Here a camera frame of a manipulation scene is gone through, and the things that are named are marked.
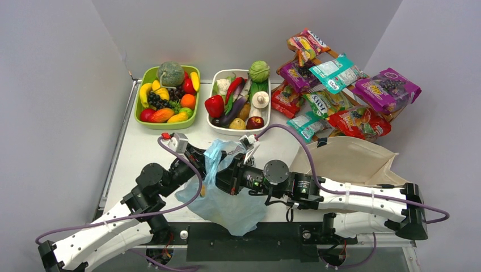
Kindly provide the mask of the light blue plastic bag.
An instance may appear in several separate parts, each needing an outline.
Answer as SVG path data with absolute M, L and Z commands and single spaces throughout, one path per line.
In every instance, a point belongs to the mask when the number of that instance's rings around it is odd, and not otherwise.
M 216 139 L 202 158 L 206 164 L 206 176 L 200 195 L 187 207 L 204 220 L 223 226 L 233 236 L 243 236 L 257 228 L 267 214 L 267 206 L 260 197 L 250 196 L 245 190 L 229 195 L 217 188 L 215 178 L 226 170 L 235 155 L 245 149 L 233 141 Z

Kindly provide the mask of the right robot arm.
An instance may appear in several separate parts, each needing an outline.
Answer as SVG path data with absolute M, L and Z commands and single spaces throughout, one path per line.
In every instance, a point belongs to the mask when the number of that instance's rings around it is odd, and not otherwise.
M 335 243 L 341 237 L 388 232 L 407 240 L 428 238 L 423 198 L 416 184 L 366 187 L 292 172 L 280 160 L 255 168 L 237 155 L 215 178 L 225 193 L 237 195 L 247 188 L 269 197 L 287 197 L 287 205 L 299 210 L 328 210 L 320 234 Z

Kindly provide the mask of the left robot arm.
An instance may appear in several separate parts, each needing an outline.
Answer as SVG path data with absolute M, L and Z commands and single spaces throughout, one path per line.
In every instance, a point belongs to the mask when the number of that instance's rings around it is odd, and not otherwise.
M 135 187 L 97 220 L 64 228 L 63 231 L 75 233 L 59 241 L 36 240 L 45 271 L 91 271 L 132 247 L 151 240 L 161 244 L 168 239 L 170 226 L 165 214 L 188 206 L 200 192 L 169 209 L 165 208 L 164 197 L 192 177 L 202 182 L 205 151 L 191 144 L 181 153 L 167 146 L 164 149 L 176 156 L 170 168 L 165 169 L 158 163 L 145 165 L 136 178 Z

